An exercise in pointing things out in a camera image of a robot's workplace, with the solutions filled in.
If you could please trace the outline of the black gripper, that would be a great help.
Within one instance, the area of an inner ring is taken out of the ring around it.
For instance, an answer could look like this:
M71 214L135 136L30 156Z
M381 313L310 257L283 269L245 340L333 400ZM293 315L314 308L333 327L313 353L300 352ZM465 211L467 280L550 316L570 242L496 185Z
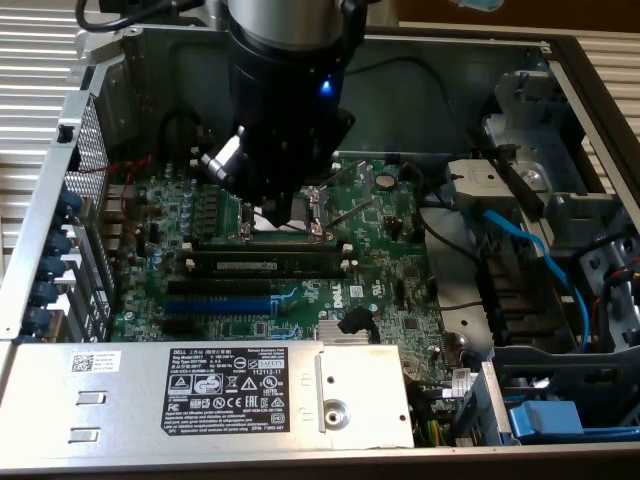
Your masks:
M353 126L339 106L344 43L294 51L233 30L229 56L234 134L224 185L281 226L291 219L294 194L328 166Z

